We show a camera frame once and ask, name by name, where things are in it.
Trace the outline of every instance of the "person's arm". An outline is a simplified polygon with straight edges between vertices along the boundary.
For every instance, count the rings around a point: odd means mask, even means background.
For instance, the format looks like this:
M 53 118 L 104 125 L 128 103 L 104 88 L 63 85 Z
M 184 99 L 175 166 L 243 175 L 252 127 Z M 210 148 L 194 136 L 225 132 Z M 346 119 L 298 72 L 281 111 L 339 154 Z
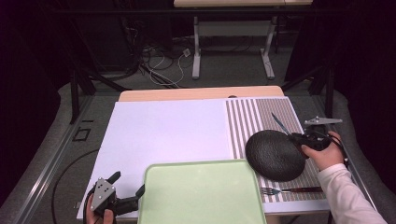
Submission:
M 340 139 L 338 133 L 329 134 Z M 335 223 L 387 223 L 352 182 L 351 174 L 344 165 L 343 154 L 335 143 L 322 151 L 307 146 L 302 146 L 302 150 L 314 160 L 320 170 L 318 180 L 326 194 Z

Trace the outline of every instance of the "black cable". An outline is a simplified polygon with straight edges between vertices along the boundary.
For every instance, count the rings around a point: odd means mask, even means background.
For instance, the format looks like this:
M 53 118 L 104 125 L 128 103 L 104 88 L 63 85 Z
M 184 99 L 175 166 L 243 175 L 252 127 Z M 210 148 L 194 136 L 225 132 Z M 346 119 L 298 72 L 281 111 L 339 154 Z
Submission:
M 88 156 L 88 155 L 92 154 L 93 152 L 97 152 L 97 151 L 99 151 L 99 149 L 92 150 L 92 151 L 89 151 L 89 152 L 87 152 L 87 153 L 84 153 L 84 154 L 82 154 L 81 156 L 79 156 L 78 158 L 76 158 L 75 160 L 73 160 L 70 164 L 67 165 L 66 168 L 64 168 L 64 170 L 62 171 L 61 175 L 60 175 L 60 176 L 58 177 L 58 179 L 56 180 L 55 185 L 53 186 L 52 195 L 51 195 L 51 201 L 50 201 L 50 210 L 51 210 L 51 213 L 52 213 L 52 221 L 53 221 L 54 224 L 57 223 L 57 221 L 56 221 L 56 216 L 55 216 L 55 192 L 56 192 L 56 189 L 57 189 L 57 187 L 58 187 L 59 182 L 61 181 L 62 177 L 63 177 L 64 174 L 67 172 L 67 170 L 68 170 L 74 163 L 76 163 L 77 161 L 79 161 L 81 158 L 83 158 L 83 157 L 85 157 L 85 156 Z

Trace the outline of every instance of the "green plastic tray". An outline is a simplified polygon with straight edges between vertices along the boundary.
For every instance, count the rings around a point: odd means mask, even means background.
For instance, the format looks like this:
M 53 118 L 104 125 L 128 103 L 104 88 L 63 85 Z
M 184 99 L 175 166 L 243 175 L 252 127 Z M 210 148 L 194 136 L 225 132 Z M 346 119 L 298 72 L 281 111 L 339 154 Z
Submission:
M 266 224 L 245 160 L 151 165 L 139 224 Z

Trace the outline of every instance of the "electrical outlet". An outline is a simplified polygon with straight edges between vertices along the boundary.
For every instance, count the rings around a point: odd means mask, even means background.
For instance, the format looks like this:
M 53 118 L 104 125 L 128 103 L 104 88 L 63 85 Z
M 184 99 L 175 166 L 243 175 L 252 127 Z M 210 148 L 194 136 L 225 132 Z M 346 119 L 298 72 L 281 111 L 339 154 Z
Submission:
M 183 54 L 184 54 L 184 57 L 189 57 L 190 55 L 191 55 L 191 52 L 190 52 L 190 50 L 189 49 L 184 49 L 183 50 Z

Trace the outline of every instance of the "black bowl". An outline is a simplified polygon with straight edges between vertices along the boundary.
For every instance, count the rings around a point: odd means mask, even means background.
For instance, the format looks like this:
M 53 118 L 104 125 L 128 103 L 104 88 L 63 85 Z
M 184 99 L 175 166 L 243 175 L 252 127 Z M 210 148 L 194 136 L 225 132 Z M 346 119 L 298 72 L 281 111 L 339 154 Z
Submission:
M 247 162 L 257 173 L 275 181 L 291 181 L 305 168 L 305 158 L 284 133 L 254 133 L 245 147 Z

